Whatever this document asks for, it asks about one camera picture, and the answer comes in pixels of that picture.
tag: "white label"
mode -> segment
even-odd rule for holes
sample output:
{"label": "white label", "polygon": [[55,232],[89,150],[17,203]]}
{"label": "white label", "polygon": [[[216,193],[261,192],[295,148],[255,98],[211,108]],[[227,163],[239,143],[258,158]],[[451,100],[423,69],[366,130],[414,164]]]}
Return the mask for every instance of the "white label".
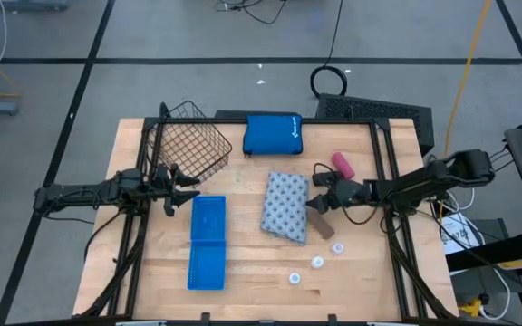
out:
{"label": "white label", "polygon": [[[472,229],[470,228],[470,226],[468,226],[465,219],[462,216],[460,216],[460,213],[442,217],[442,226],[444,226],[444,228],[453,237],[459,240],[467,248],[479,245],[477,237],[472,232]],[[461,247],[454,240],[452,240],[446,233],[440,233],[440,238],[442,240],[442,249],[444,250],[444,254],[453,254],[464,250],[463,247]],[[450,275],[456,275],[465,271],[466,270],[450,272]]]}
{"label": "white label", "polygon": [[297,134],[297,121],[295,121],[295,117],[291,117],[291,119],[293,119],[294,121],[294,132],[292,132],[291,134],[294,136],[294,138],[297,138],[299,137],[299,135]]}

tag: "gray floor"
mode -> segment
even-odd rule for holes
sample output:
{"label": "gray floor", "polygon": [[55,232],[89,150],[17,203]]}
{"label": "gray floor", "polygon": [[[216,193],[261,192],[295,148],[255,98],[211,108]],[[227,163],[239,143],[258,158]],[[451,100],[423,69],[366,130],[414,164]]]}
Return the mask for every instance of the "gray floor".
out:
{"label": "gray floor", "polygon": [[[218,13],[216,1],[117,0],[99,57],[323,57],[331,44],[337,1],[290,0],[265,26],[244,13]],[[522,35],[522,1],[507,0]],[[63,13],[10,13],[8,57],[85,58],[105,1],[70,1]],[[252,11],[266,17],[278,8],[265,0]],[[482,2],[475,0],[346,1],[334,51],[338,57],[461,58],[469,50]],[[0,15],[0,47],[2,39]],[[519,58],[495,4],[476,57]],[[157,114],[161,101],[193,100],[216,110],[287,110],[311,117],[317,101],[308,78],[315,65],[96,65],[82,99],[57,181],[99,181],[106,172],[121,118]],[[437,146],[445,129],[463,66],[338,65],[349,70],[348,95],[432,107]],[[81,65],[5,65],[22,86],[21,111],[0,116],[0,298],[31,215],[33,192],[45,172]],[[318,77],[320,90],[338,81]],[[8,91],[0,79],[0,91]],[[505,129],[522,124],[522,65],[473,66],[456,119],[451,150],[502,148]],[[468,193],[457,191],[465,201]],[[94,219],[91,209],[58,216]],[[522,184],[513,166],[477,190],[473,219],[502,217],[512,235],[522,233]],[[69,317],[82,272],[82,251],[92,227],[43,221],[8,322]],[[507,319],[522,322],[518,299]],[[491,308],[498,311],[497,303]]]}

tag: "wooden tabletop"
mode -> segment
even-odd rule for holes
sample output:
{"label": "wooden tabletop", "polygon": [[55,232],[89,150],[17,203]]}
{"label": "wooden tabletop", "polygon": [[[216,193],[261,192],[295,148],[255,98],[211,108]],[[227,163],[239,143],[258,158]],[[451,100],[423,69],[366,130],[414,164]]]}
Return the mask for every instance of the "wooden tabletop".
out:
{"label": "wooden tabletop", "polygon": [[[121,120],[107,176],[134,167],[143,120]],[[210,312],[213,320],[325,321],[328,313],[340,321],[398,321],[399,306],[392,273],[388,239],[379,227],[382,211],[366,225],[352,225],[341,210],[324,218],[335,235],[324,240],[308,227],[307,245],[275,238],[260,230],[267,176],[270,171],[312,175],[316,162],[330,164],[341,151],[355,171],[355,181],[377,178],[370,131],[363,125],[303,126],[304,153],[299,156],[245,158],[242,153],[246,126],[219,124],[233,151],[226,167],[199,187],[203,195],[227,197],[227,276],[225,291],[187,290],[190,251],[191,204],[166,217],[162,202],[153,204],[140,269],[135,319],[198,320]],[[391,134],[401,175],[422,166],[418,141],[411,120],[391,120]],[[385,145],[380,133],[382,154]],[[389,168],[386,163],[386,176]],[[324,193],[310,186],[310,198]],[[95,228],[116,209],[102,207]],[[351,207],[354,220],[364,219],[371,207]],[[445,307],[458,315],[449,270],[435,222],[426,216],[411,216],[411,231],[420,275]],[[124,218],[102,230],[92,242],[86,260],[74,312],[93,302],[113,276],[121,242]],[[330,251],[341,242],[342,254]],[[311,259],[321,255],[321,269],[312,269]],[[290,273],[301,282],[291,285]],[[128,279],[123,282],[123,312]],[[416,315],[407,284],[411,313]]]}

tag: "wire basket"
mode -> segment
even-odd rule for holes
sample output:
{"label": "wire basket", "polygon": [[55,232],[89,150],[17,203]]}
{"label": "wire basket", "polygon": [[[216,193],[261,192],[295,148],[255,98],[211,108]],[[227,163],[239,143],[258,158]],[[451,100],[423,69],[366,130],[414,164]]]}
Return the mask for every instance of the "wire basket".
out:
{"label": "wire basket", "polygon": [[[183,174],[205,182],[228,163],[233,149],[231,143],[218,131],[192,101],[184,101],[172,110],[160,104],[164,128],[160,141],[159,163],[179,165]],[[192,119],[198,123],[166,122],[166,119]],[[156,137],[152,130],[150,139]]]}

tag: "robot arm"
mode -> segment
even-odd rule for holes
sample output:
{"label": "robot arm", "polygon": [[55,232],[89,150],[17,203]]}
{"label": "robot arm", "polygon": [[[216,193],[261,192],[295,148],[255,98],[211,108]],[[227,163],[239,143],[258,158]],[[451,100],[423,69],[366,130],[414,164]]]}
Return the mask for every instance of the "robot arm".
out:
{"label": "robot arm", "polygon": [[424,198],[444,197],[453,187],[482,187],[495,177],[488,153],[479,149],[465,150],[445,159],[437,159],[394,180],[364,180],[363,185],[342,180],[335,172],[313,175],[316,186],[326,186],[325,195],[318,195],[306,204],[320,214],[340,206],[387,206],[408,212]]}
{"label": "robot arm", "polygon": [[63,186],[51,184],[35,192],[34,210],[49,214],[69,206],[134,206],[144,199],[165,198],[164,210],[167,216],[174,216],[172,206],[181,206],[196,197],[198,191],[180,191],[181,187],[194,186],[199,180],[187,177],[176,164],[158,165],[153,176],[145,180],[137,168],[119,171],[108,180],[95,185]]}

